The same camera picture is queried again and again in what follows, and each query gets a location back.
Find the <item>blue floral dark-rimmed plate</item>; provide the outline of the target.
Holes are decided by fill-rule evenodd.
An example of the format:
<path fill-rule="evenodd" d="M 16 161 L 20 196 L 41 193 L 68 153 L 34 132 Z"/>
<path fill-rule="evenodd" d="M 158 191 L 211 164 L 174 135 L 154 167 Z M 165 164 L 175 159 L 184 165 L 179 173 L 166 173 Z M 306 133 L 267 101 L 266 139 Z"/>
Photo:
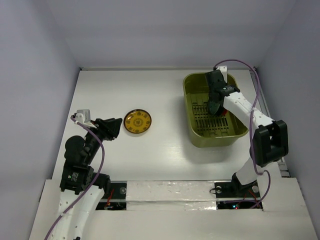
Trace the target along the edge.
<path fill-rule="evenodd" d="M 208 113 L 212 116 L 220 116 L 222 112 L 222 107 L 218 102 L 215 102 L 211 99 L 207 103 Z"/>

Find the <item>yellow brown patterned plate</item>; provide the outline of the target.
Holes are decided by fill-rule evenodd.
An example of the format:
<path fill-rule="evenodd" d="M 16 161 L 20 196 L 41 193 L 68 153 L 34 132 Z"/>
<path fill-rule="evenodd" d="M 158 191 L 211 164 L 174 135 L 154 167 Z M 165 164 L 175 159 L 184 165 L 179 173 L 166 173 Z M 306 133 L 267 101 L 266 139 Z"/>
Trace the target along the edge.
<path fill-rule="evenodd" d="M 133 109 L 125 115 L 123 125 L 131 134 L 143 134 L 151 127 L 152 117 L 146 110 Z"/>

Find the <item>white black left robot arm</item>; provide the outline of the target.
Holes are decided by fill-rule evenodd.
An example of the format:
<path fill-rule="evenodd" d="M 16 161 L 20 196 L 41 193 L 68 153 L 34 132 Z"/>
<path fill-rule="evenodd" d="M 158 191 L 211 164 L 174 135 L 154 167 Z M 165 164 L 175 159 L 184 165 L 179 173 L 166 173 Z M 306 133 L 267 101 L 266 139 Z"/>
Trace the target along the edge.
<path fill-rule="evenodd" d="M 86 135 L 74 135 L 65 143 L 57 219 L 45 236 L 47 240 L 83 240 L 99 201 L 111 191 L 109 175 L 91 166 L 97 152 L 105 151 L 104 141 L 115 140 L 121 118 L 86 119 L 75 113 L 71 120 L 86 130 Z"/>

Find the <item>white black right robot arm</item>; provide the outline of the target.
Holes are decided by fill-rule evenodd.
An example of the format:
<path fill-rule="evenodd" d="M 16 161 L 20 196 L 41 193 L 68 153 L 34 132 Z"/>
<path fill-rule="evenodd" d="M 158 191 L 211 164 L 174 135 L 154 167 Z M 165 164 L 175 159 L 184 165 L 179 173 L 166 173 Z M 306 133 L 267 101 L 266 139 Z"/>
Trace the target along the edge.
<path fill-rule="evenodd" d="M 259 176 L 268 174 L 266 167 L 289 152 L 288 126 L 275 121 L 251 104 L 240 89 L 227 82 L 226 67 L 204 74 L 208 85 L 208 113 L 222 116 L 226 111 L 237 117 L 249 130 L 249 159 L 231 177 L 228 187 L 222 187 L 235 196 L 246 193 Z"/>

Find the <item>left arm base electronics bay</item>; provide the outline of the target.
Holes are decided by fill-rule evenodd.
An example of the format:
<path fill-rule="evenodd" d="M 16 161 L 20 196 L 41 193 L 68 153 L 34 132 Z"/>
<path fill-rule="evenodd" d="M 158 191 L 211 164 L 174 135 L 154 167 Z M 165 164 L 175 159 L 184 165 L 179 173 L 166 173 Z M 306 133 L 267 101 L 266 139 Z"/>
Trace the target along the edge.
<path fill-rule="evenodd" d="M 122 211 L 127 209 L 127 182 L 112 181 L 110 190 L 96 206 L 97 211 Z"/>

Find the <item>right arm base electronics bay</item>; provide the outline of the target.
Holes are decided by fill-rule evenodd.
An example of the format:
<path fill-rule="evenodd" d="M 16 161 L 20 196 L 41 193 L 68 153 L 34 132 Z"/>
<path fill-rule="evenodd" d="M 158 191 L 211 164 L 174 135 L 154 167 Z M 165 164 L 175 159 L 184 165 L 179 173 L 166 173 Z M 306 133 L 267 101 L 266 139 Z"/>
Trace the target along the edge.
<path fill-rule="evenodd" d="M 218 181 L 214 183 L 213 188 L 209 190 L 216 199 L 218 210 L 243 210 L 243 209 L 262 209 L 260 189 L 257 181 L 250 183 L 244 189 L 239 191 L 232 189 L 230 181 Z"/>

